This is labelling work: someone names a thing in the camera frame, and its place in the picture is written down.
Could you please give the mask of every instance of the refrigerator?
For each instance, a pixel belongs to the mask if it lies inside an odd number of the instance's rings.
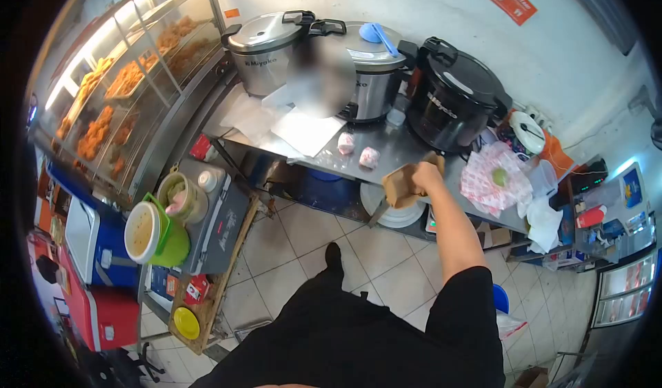
[[[592,328],[621,325],[643,315],[658,276],[660,255],[659,250],[653,250],[600,274]]]

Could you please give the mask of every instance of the lime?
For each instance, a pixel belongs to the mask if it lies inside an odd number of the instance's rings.
[[[505,187],[508,182],[508,173],[501,167],[496,168],[492,171],[492,181],[500,187]]]

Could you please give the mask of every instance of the red cooler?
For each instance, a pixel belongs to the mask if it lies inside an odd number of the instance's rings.
[[[121,289],[85,286],[71,264],[67,248],[61,247],[58,253],[71,288],[70,295],[62,291],[64,300],[87,347],[101,351],[135,344],[140,314],[136,301]]]

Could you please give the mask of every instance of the yellow plate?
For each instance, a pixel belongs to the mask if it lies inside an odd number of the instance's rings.
[[[200,336],[200,324],[195,315],[185,307],[175,309],[175,327],[186,339],[197,339]]]

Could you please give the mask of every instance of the white plate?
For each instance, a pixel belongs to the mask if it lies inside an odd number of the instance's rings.
[[[363,208],[368,211],[368,214],[372,215],[377,210],[382,197],[384,197],[384,188],[362,183],[360,192]],[[416,204],[406,209],[396,210],[390,207],[377,222],[390,228],[407,227],[420,218],[425,211],[425,206],[425,202],[417,201]]]

